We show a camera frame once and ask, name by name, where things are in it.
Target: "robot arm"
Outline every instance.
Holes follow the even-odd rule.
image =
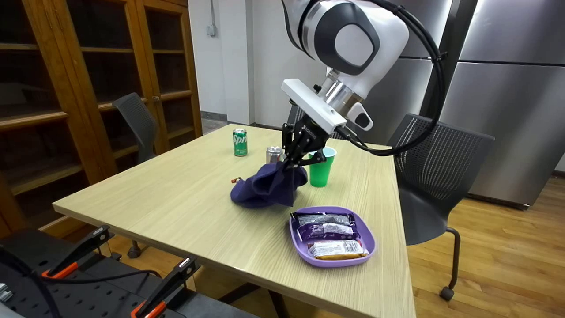
[[[408,43],[408,27],[391,11],[362,0],[283,0],[290,41],[331,72],[318,94],[301,80],[283,91],[306,114],[283,140],[290,165],[318,151],[347,119],[370,132],[361,102],[391,72]]]

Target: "purple cloth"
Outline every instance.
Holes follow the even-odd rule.
[[[264,165],[257,176],[241,181],[232,190],[232,202],[249,209],[264,209],[274,204],[292,208],[297,188],[308,181],[306,170],[283,169],[283,163]]]

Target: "black chair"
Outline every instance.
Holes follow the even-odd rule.
[[[430,125],[431,121],[424,117],[407,116],[391,146],[407,146],[421,137]],[[440,292],[445,301],[454,298],[461,248],[461,236],[447,225],[447,220],[453,209],[467,197],[493,144],[491,137],[461,132],[440,123],[430,139],[415,149],[396,156],[407,245],[423,245],[445,232],[456,238],[453,280]]]
[[[158,125],[152,114],[144,105],[142,98],[138,94],[128,94],[114,102],[114,107],[121,112],[129,130],[136,137],[136,144],[140,147],[138,163],[156,158],[154,142],[158,137]],[[140,245],[133,241],[133,246],[128,252],[128,257],[138,259],[140,255],[142,255]]]

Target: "purple plate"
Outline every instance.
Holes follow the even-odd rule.
[[[348,261],[318,261],[311,255],[311,252],[308,250],[308,246],[297,239],[297,231],[294,227],[294,222],[288,223],[288,231],[290,231],[290,238],[295,245],[295,250],[299,253],[299,257],[313,266],[313,268],[324,268],[324,269],[340,269],[340,268],[355,268],[361,264],[366,264],[377,252],[377,241],[373,239],[368,225],[352,211],[343,209],[343,208],[308,208],[308,209],[301,209],[297,213],[332,213],[332,215],[354,215],[355,218],[355,225],[357,225],[357,234],[359,239],[362,241],[362,245],[366,246],[366,250],[370,252],[368,257],[364,259],[348,259]]]

